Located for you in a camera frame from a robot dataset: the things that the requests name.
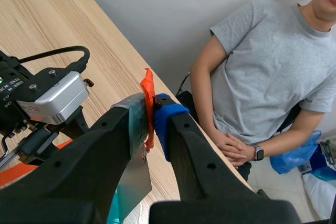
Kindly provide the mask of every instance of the blue plastic bag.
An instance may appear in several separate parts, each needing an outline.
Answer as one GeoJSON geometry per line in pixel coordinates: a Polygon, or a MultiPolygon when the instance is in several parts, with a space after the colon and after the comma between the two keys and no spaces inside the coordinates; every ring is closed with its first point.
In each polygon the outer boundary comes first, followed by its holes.
{"type": "Polygon", "coordinates": [[[270,161],[273,169],[276,170],[278,174],[284,174],[308,162],[317,148],[316,141],[320,138],[321,134],[320,131],[313,131],[301,147],[271,157],[270,161]]]}

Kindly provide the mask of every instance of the wooden desk surface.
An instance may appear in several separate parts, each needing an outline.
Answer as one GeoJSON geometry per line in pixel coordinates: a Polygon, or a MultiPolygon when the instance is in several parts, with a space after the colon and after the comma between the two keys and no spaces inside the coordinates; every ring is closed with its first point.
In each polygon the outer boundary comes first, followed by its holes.
{"type": "MultiPolygon", "coordinates": [[[[83,45],[91,52],[88,67],[82,74],[83,78],[95,83],[90,89],[90,97],[83,104],[85,118],[91,126],[112,104],[142,92],[139,83],[148,64],[94,0],[0,1],[0,50],[4,53],[23,58],[74,45],[83,45]]],[[[79,56],[80,53],[62,54],[29,62],[25,66],[36,73],[50,66],[65,67],[79,56]]],[[[154,83],[156,93],[173,97],[155,73],[154,83]]],[[[10,148],[27,133],[8,141],[10,148]]],[[[65,140],[67,138],[61,135],[56,143],[65,140]]],[[[223,162],[247,185],[213,142],[209,142],[223,162]]],[[[179,199],[174,172],[165,161],[157,138],[148,162],[153,189],[142,202],[141,223],[148,221],[149,207],[153,202],[179,199]]]]}

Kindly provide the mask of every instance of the hand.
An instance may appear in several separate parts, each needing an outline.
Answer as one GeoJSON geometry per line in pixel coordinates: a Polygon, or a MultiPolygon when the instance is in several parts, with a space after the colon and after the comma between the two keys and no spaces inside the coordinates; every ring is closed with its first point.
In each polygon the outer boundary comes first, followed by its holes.
{"type": "Polygon", "coordinates": [[[233,140],[227,137],[224,133],[218,129],[214,129],[208,133],[209,137],[216,144],[216,146],[222,151],[222,153],[229,158],[229,161],[233,166],[240,166],[242,163],[240,161],[235,162],[235,160],[246,159],[247,156],[241,152],[246,149],[246,145],[241,141],[233,140]]]}
{"type": "Polygon", "coordinates": [[[244,159],[233,159],[233,158],[228,158],[228,160],[231,162],[231,164],[238,169],[238,166],[243,165],[244,163],[250,161],[250,160],[254,160],[255,157],[255,148],[253,146],[248,146],[246,145],[244,142],[242,142],[241,140],[239,140],[238,138],[236,138],[235,136],[232,136],[229,133],[226,133],[226,136],[228,138],[230,138],[231,140],[234,140],[238,143],[240,143],[241,145],[245,146],[245,150],[241,151],[242,155],[245,155],[246,158],[244,159]]]}

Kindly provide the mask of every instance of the chair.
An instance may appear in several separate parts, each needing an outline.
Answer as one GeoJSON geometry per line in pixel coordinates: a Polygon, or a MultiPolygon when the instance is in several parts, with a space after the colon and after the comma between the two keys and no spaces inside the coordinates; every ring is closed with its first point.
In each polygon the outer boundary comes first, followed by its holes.
{"type": "MultiPolygon", "coordinates": [[[[190,115],[195,119],[195,121],[198,123],[198,117],[197,117],[197,113],[196,113],[196,109],[194,106],[194,102],[193,102],[193,97],[190,94],[189,91],[183,91],[183,85],[185,83],[185,81],[188,79],[188,77],[190,76],[190,72],[184,77],[183,81],[180,84],[180,87],[176,93],[176,98],[179,100],[179,102],[185,106],[186,108],[189,109],[190,111],[190,115]]],[[[288,126],[290,126],[295,118],[298,116],[298,114],[300,113],[301,108],[299,106],[299,104],[296,104],[289,112],[288,116],[286,117],[286,119],[284,120],[284,122],[282,123],[282,125],[279,127],[279,129],[277,130],[278,132],[282,132],[285,128],[287,128],[288,126]]]]}

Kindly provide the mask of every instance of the man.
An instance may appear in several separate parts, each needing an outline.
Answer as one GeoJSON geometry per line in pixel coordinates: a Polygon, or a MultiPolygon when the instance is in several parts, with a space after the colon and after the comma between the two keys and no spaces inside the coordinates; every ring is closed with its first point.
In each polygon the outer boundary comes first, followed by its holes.
{"type": "Polygon", "coordinates": [[[191,68],[193,101],[201,127],[245,179],[248,161],[302,145],[331,110],[335,23],[336,0],[256,0],[211,28],[191,68]],[[298,102],[293,125],[273,136],[298,102]]]}

